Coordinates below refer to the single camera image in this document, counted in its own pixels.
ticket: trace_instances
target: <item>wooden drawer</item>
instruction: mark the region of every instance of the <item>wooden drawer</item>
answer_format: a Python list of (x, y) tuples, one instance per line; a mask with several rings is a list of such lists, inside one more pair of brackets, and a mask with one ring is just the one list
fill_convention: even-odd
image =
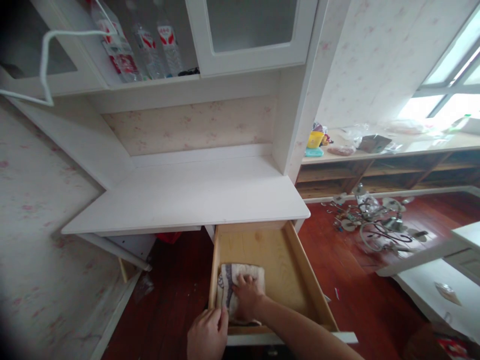
[[(217, 280), (224, 263), (265, 269), (265, 292), (332, 332), (338, 327), (291, 221), (218, 225), (216, 227), (208, 308), (215, 307)], [(250, 335), (247, 343), (232, 337)], [(278, 344), (266, 326), (230, 326), (229, 345)]]

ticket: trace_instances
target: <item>desk surface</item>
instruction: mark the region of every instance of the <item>desk surface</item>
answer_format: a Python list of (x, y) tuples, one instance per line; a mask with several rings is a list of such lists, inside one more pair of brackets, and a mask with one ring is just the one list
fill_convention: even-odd
[(271, 156), (137, 168), (63, 234), (306, 219), (310, 211)]
[[(480, 136), (458, 132), (456, 134), (443, 134), (431, 136), (428, 134), (420, 135), (402, 135), (386, 132), (382, 129), (372, 130), (372, 134), (378, 133), (392, 140), (393, 143), (402, 144), (396, 154), (378, 154), (367, 153), (357, 150), (351, 156), (340, 156), (329, 153), (328, 146), (323, 147), (323, 156), (321, 157), (304, 157), (301, 161), (302, 165), (307, 164), (323, 164), (334, 163), (350, 160), (363, 160), (379, 157), (392, 157), (401, 155), (415, 155), (422, 153), (447, 152), (455, 150), (471, 150), (480, 149)], [(332, 129), (328, 131), (328, 135), (334, 141), (335, 145), (348, 145), (349, 142), (342, 137), (345, 134), (341, 129)]]

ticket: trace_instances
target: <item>wall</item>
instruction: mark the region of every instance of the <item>wall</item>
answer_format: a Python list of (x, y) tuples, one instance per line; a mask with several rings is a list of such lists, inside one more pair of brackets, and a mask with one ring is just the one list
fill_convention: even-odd
[(0, 119), (0, 312), (25, 359), (89, 359), (126, 286), (60, 229), (103, 190), (4, 98)]
[(271, 143), (276, 108), (269, 95), (102, 116), (135, 156)]
[[(304, 107), (288, 174), (295, 181), (313, 121), (330, 128), (375, 124), (396, 117), (427, 77), (478, 0), (352, 0), (338, 45), (338, 3), (325, 15), (305, 103), (320, 98), (316, 112)], [(326, 59), (333, 56), (331, 64)]]

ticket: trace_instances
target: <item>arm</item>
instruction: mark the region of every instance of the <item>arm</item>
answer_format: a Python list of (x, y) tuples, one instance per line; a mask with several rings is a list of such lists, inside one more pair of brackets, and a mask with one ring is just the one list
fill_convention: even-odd
[(297, 358), (363, 359), (316, 322), (267, 297), (251, 276), (244, 279), (240, 275), (238, 283), (239, 286), (233, 288), (239, 299), (237, 316), (247, 321), (256, 319), (267, 325)]

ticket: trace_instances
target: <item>hand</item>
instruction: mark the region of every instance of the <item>hand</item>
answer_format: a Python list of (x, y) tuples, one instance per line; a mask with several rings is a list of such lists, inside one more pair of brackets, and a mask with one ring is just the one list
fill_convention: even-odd
[(233, 285), (233, 292), (238, 297), (235, 317), (246, 322), (258, 320), (257, 308), (263, 300), (268, 299), (267, 296), (250, 275), (244, 277), (238, 274), (237, 279), (238, 286)]
[(227, 346), (229, 313), (227, 308), (204, 310), (188, 331), (188, 360), (220, 360)]

